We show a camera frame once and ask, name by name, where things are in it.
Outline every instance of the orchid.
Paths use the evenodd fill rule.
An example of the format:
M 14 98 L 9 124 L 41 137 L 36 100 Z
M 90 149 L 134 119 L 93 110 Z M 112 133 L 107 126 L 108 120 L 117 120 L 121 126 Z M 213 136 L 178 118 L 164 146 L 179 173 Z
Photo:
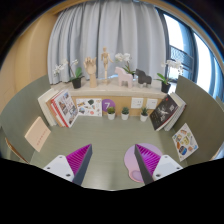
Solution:
M 173 60 L 167 60 L 166 63 L 161 63 L 161 66 L 162 67 L 166 67 L 166 65 L 168 66 L 168 68 L 176 68 L 178 69 L 178 72 L 180 75 L 182 75 L 183 73 L 183 65 L 181 64 L 180 61 L 176 60 L 176 61 L 173 61 Z M 165 78 L 162 74 L 160 73 L 157 73 L 157 75 L 161 78 L 161 79 L 156 79 L 156 80 L 159 80 L 161 82 L 163 82 L 164 84 L 168 85 L 169 84 L 169 81 L 171 81 L 171 79 L 169 79 L 169 72 L 168 72 L 168 75 L 167 75 L 167 78 Z
M 123 69 L 128 73 L 128 74 L 132 74 L 133 77 L 135 75 L 135 71 L 131 71 L 130 70 L 130 60 L 131 60 L 131 55 L 129 53 L 125 53 L 124 55 L 122 55 L 121 53 L 118 53 L 115 55 L 115 61 L 117 62 L 122 62 L 122 61 L 126 61 L 127 65 L 125 65 L 125 68 L 123 67 Z
M 71 66 L 72 66 L 73 64 L 75 64 L 75 65 L 78 64 L 78 60 L 77 60 L 77 59 L 76 59 L 75 61 L 72 61 L 72 64 L 71 64 L 71 65 L 70 65 L 70 63 L 68 62 L 67 59 L 63 59 L 63 60 L 62 60 L 62 64 L 60 64 L 60 65 L 56 65 L 55 69 L 53 70 L 54 75 L 58 75 L 58 74 L 60 73 L 60 71 L 63 70 L 63 69 L 65 68 L 65 66 L 66 66 L 67 64 L 69 65 L 69 68 L 70 68 L 70 70 L 71 70 L 71 72 L 72 72 L 72 75 L 73 75 L 73 77 L 71 78 L 71 80 L 72 80 L 72 79 L 78 79 L 78 78 L 81 78 L 81 74 L 82 74 L 82 69 L 81 69 L 81 67 L 78 67 L 78 68 L 76 69 L 75 74 L 73 73 L 72 68 L 71 68 Z

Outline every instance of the purple sign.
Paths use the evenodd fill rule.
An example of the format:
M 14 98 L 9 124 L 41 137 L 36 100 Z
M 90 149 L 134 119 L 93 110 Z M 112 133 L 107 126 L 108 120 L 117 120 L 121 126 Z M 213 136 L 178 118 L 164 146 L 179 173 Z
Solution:
M 104 99 L 102 101 L 102 110 L 107 112 L 107 108 L 108 107 L 114 107 L 115 108 L 115 103 L 113 100 L 110 100 L 110 99 Z

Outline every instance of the potted plant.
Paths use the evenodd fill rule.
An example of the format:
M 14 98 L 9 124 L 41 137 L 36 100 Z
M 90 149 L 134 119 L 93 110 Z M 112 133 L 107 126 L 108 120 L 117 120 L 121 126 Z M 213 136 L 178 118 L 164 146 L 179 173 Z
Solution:
M 107 108 L 107 115 L 109 120 L 114 120 L 115 118 L 115 108 L 114 107 L 108 107 Z
M 169 92 L 169 89 L 170 89 L 170 86 L 171 84 L 169 83 L 169 81 L 171 79 L 169 79 L 169 76 L 167 76 L 167 78 L 165 78 L 162 74 L 160 73 L 157 73 L 157 75 L 161 78 L 161 79 L 156 79 L 156 80 L 159 80 L 162 82 L 162 87 L 161 87 L 161 91 L 163 93 L 168 93 Z
M 134 79 L 134 76 L 135 76 L 135 71 L 131 71 L 130 69 L 130 60 L 131 60 L 131 55 L 129 53 L 125 53 L 124 55 L 122 55 L 121 53 L 118 53 L 115 55 L 115 61 L 116 62 L 121 62 L 121 61 L 126 61 L 127 62 L 127 65 L 125 65 L 125 67 L 123 67 L 123 69 L 128 73 L 128 74 L 131 74 L 133 76 L 133 79 Z
M 129 108 L 128 107 L 123 107 L 121 111 L 121 118 L 122 120 L 127 120 L 129 116 Z
M 141 121 L 146 121 L 147 120 L 147 117 L 148 117 L 148 108 L 147 107 L 142 107 L 141 108 L 141 116 L 140 116 L 140 120 Z
M 167 72 L 167 78 L 165 78 L 162 74 L 157 73 L 157 75 L 161 78 L 161 79 L 156 79 L 162 82 L 162 88 L 161 91 L 163 93 L 168 93 L 171 84 L 169 83 L 172 79 L 169 78 L 169 73 L 170 73 L 170 68 L 175 68 L 178 69 L 179 75 L 182 75 L 183 73 L 183 65 L 181 64 L 180 61 L 173 61 L 173 60 L 167 60 L 166 63 L 162 63 L 161 66 L 162 67 L 166 67 L 166 65 L 168 66 L 168 72 Z
M 65 68 L 66 65 L 69 65 L 69 68 L 72 72 L 72 77 L 70 78 L 70 81 L 72 82 L 73 84 L 73 87 L 74 89 L 78 89 L 81 87 L 81 78 L 83 77 L 82 76 L 82 68 L 81 67 L 78 67 L 75 71 L 75 74 L 74 72 L 72 71 L 72 65 L 75 64 L 77 65 L 78 64 L 78 60 L 76 59 L 75 61 L 72 62 L 72 64 L 70 65 L 70 63 L 67 61 L 67 59 L 64 59 L 62 64 L 60 65 L 56 65 L 56 68 L 54 69 L 54 74 L 55 75 L 58 75 L 60 73 L 61 70 L 63 70 Z

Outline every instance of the poster on floor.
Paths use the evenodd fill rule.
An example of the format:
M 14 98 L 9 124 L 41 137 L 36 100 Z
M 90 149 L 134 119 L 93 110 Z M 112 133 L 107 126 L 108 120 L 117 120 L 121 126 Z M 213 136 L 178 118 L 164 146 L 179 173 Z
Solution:
M 76 99 L 78 115 L 102 117 L 102 99 Z
M 183 161 L 198 149 L 198 144 L 186 123 L 172 138 L 180 161 Z

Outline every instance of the window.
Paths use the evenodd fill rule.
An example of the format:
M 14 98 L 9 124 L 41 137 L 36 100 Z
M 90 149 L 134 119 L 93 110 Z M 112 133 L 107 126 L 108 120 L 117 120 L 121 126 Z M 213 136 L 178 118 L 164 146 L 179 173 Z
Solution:
M 198 78 L 197 84 L 209 92 L 211 82 L 211 57 L 208 47 L 194 34 L 198 48 Z
M 224 102 L 224 78 L 220 66 L 209 47 L 190 27 L 169 13 L 158 9 L 166 37 L 168 60 L 179 60 L 183 76 L 197 83 L 213 98 Z M 169 77 L 178 78 L 177 69 L 170 69 Z

